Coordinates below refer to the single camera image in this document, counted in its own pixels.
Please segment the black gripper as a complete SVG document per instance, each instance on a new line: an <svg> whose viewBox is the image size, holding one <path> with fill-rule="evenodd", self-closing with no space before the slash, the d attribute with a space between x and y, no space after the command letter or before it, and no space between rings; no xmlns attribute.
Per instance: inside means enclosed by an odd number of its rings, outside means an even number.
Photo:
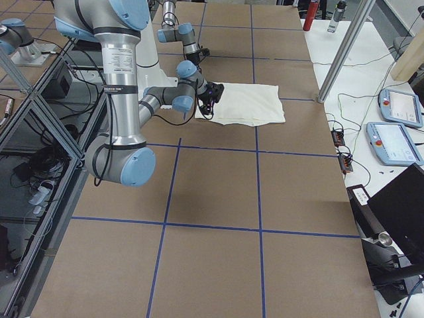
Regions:
<svg viewBox="0 0 424 318"><path fill-rule="evenodd" d="M196 68L201 71L200 63L203 61L203 53L201 51L188 54L187 60L192 62Z"/></svg>
<svg viewBox="0 0 424 318"><path fill-rule="evenodd" d="M202 102L202 105L199 106L199 111L207 120L211 120L214 117L214 102L212 102L210 97L210 88L211 85L207 84L206 90L203 93L197 95Z"/></svg>

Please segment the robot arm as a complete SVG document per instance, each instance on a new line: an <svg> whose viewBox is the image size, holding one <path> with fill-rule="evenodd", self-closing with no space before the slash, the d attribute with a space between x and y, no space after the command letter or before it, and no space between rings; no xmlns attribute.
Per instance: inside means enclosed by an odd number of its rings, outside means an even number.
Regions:
<svg viewBox="0 0 424 318"><path fill-rule="evenodd" d="M64 36L101 45L109 130L85 152L95 185L103 181L141 186L156 157L141 128L162 106L213 116L224 87L207 81L200 47L189 23L176 23L175 1L163 3L164 22L153 31L147 1L55 1L54 20Z"/></svg>
<svg viewBox="0 0 424 318"><path fill-rule="evenodd" d="M209 51L204 52L199 45L191 23L178 22L175 10L176 1L163 1L161 29L157 31L158 41L160 43L181 42L185 59L199 68L201 55L207 56Z"/></svg>

